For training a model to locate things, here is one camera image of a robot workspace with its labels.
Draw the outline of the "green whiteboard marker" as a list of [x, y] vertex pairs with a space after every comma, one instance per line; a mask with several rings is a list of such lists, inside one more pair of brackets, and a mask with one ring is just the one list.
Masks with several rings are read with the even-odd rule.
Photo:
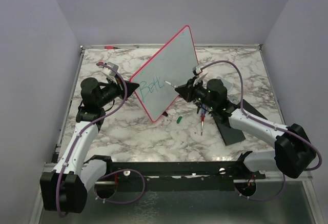
[[170, 83], [169, 81], [166, 81], [166, 80], [165, 80], [165, 83], [168, 84], [169, 86], [173, 87], [173, 88], [176, 88], [176, 87], [177, 87], [176, 85]]

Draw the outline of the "green marker cap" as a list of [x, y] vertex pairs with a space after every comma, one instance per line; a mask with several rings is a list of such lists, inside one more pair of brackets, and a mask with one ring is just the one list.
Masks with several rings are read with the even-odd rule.
[[177, 119], [176, 123], [179, 124], [179, 123], [181, 122], [181, 120], [182, 120], [182, 116], [180, 116], [180, 117]]

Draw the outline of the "pink framed whiteboard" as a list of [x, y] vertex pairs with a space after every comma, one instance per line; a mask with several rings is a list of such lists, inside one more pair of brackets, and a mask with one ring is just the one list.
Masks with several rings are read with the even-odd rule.
[[130, 77], [130, 82], [139, 84], [135, 94], [152, 122], [178, 97], [165, 80], [184, 85], [194, 76], [197, 65], [191, 29], [185, 25]]

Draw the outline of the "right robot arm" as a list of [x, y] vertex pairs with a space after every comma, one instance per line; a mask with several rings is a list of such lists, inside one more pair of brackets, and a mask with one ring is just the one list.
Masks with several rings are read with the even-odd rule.
[[208, 108], [217, 125], [246, 132], [273, 148], [272, 151], [251, 152], [238, 163], [235, 172], [240, 178], [248, 178], [253, 172], [261, 170], [279, 170], [290, 178], [298, 178], [315, 159], [315, 149], [301, 126], [293, 124], [288, 127], [251, 115], [242, 104], [229, 101], [227, 89], [219, 79], [209, 80], [206, 87], [195, 80], [192, 78], [186, 84], [175, 87], [175, 91], [186, 102]]

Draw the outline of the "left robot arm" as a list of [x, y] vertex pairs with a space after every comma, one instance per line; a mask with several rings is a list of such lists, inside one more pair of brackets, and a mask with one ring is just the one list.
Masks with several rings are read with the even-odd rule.
[[121, 98], [126, 101], [139, 84], [117, 77], [113, 82], [101, 83], [93, 77], [81, 84], [82, 101], [76, 115], [75, 130], [71, 141], [57, 165], [40, 178], [44, 208], [56, 211], [63, 218], [69, 213], [81, 213], [89, 190], [98, 179], [112, 177], [112, 159], [109, 156], [92, 156], [85, 162], [89, 147], [104, 123], [104, 106]]

